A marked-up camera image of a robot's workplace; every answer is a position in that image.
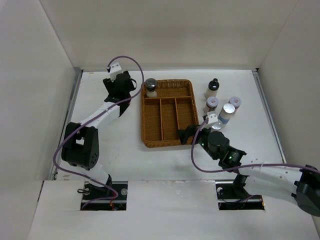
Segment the spice jar white red-logo lid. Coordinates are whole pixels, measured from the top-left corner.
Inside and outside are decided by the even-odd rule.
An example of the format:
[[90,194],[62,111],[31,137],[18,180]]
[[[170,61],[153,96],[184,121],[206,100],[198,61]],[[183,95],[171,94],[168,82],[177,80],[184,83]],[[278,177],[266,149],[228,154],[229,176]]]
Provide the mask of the spice jar white red-logo lid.
[[215,96],[210,96],[206,100],[206,104],[205,104],[205,107],[204,107],[204,112],[208,113],[208,112],[215,111],[216,108],[218,107],[218,105],[219,105],[218,98],[215,97]]

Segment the blue label jar silver lid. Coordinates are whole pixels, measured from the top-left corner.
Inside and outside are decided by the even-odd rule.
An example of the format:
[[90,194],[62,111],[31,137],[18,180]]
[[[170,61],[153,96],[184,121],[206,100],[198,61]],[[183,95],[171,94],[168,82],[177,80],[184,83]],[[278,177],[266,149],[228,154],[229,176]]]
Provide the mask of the blue label jar silver lid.
[[226,103],[223,105],[219,115],[218,119],[222,122],[223,125],[226,125],[233,114],[235,113],[235,107],[231,103]]

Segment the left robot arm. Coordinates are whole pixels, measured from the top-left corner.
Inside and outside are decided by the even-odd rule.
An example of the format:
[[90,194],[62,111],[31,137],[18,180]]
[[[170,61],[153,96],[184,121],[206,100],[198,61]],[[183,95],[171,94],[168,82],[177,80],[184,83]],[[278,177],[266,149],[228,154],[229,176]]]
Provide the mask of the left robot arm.
[[90,191],[100,199],[113,196],[112,178],[105,172],[99,160],[99,130],[106,128],[127,110],[131,102],[130,92],[137,87],[127,70],[110,74],[103,80],[108,92],[103,104],[81,122],[70,122],[64,137],[77,131],[62,147],[61,158],[74,172],[88,176]]

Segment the glass grinder jar black lid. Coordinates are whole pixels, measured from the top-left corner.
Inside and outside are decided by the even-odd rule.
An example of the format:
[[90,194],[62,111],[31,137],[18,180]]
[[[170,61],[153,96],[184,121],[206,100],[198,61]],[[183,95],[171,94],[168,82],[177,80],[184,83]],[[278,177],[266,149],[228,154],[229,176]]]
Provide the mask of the glass grinder jar black lid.
[[148,78],[145,81],[145,87],[146,87],[146,96],[149,98],[156,98],[157,97],[157,92],[156,92],[156,87],[157,87],[157,81],[154,78]]

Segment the black cap white bottle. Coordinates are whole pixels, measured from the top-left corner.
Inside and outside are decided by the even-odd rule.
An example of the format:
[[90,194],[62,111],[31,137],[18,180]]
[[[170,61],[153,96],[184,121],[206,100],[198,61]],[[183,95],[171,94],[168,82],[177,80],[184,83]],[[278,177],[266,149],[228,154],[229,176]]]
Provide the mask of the black cap white bottle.
[[204,97],[206,99],[208,99],[209,97],[216,97],[217,93],[218,93],[218,90],[219,90],[219,87],[220,87],[220,83],[219,83],[218,79],[214,78],[213,80],[211,80],[208,83],[208,87],[206,89]]

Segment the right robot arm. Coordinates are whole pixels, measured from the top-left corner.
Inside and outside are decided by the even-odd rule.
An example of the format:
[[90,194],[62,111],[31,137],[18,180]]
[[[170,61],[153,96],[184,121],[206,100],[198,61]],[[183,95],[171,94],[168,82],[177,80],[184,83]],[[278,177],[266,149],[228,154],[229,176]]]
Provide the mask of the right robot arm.
[[251,157],[232,147],[222,132],[201,125],[179,129],[177,134],[183,145],[192,137],[192,146],[200,145],[212,160],[218,161],[220,173],[236,174],[231,189],[236,197],[269,196],[292,203],[312,216],[320,215],[320,171],[316,167],[268,163]]

